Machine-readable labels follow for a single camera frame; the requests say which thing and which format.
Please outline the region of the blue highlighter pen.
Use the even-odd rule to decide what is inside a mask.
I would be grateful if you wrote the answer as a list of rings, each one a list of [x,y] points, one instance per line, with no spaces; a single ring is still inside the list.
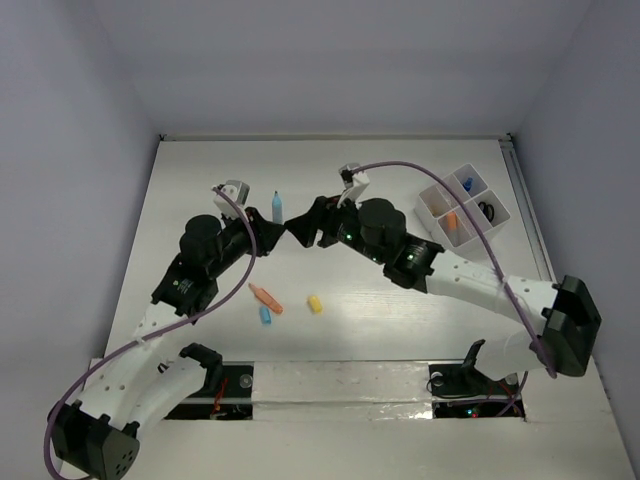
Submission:
[[[274,192],[272,198],[272,221],[277,224],[284,223],[283,203],[278,191]]]

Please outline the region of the yellow pen cap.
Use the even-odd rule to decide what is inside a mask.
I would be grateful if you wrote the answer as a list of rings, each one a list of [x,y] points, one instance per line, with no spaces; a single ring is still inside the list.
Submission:
[[[320,299],[315,296],[315,295],[311,295],[307,298],[307,304],[310,308],[310,310],[314,313],[314,314],[320,314],[323,312],[323,305],[320,301]]]

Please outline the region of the blue pen cap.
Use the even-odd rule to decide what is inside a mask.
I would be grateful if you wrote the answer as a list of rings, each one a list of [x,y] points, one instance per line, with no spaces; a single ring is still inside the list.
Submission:
[[[272,324],[272,316],[271,311],[268,307],[262,305],[259,308],[259,316],[262,325],[271,325]]]

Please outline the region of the grey orange-tipped marker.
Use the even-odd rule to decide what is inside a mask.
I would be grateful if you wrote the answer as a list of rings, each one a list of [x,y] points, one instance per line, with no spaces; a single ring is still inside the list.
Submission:
[[[458,217],[455,212],[451,211],[445,215],[445,224],[449,233],[454,233],[458,230]]]

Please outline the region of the black scissors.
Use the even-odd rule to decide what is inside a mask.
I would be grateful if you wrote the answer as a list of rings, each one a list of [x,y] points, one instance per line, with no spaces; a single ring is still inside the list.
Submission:
[[[478,208],[481,210],[488,222],[493,223],[496,218],[496,210],[494,205],[485,201],[478,203]]]

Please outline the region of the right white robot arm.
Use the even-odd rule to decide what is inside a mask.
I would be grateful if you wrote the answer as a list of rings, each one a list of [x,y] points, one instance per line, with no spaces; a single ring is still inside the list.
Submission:
[[[559,283],[499,278],[489,267],[408,233],[405,215],[380,198],[355,204],[319,197],[285,227],[305,248],[346,245],[381,265],[399,287],[455,298],[522,324],[504,340],[479,340],[470,347],[460,368],[470,391],[482,392],[512,373],[539,368],[568,377],[586,373],[601,316],[576,277]]]

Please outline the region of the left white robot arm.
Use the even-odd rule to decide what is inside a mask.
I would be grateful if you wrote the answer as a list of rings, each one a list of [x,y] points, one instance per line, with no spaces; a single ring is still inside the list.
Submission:
[[[253,207],[186,223],[179,252],[130,341],[91,367],[50,411],[43,453],[53,478],[60,476],[54,459],[87,479],[123,478],[142,439],[182,400],[221,390],[221,354],[172,334],[224,305],[216,297],[219,277],[243,256],[254,263],[268,255],[283,232]]]

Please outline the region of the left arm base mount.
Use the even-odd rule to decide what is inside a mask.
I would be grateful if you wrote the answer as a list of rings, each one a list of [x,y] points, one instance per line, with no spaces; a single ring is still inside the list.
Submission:
[[[242,421],[253,418],[254,365],[226,364],[216,390],[202,389],[174,407],[165,420]]]

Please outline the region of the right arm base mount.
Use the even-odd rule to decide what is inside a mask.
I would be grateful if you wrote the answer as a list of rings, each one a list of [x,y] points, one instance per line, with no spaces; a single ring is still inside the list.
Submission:
[[[426,390],[432,396],[436,419],[520,418],[525,419],[518,378],[491,380],[476,368],[484,340],[476,341],[459,363],[429,366]]]

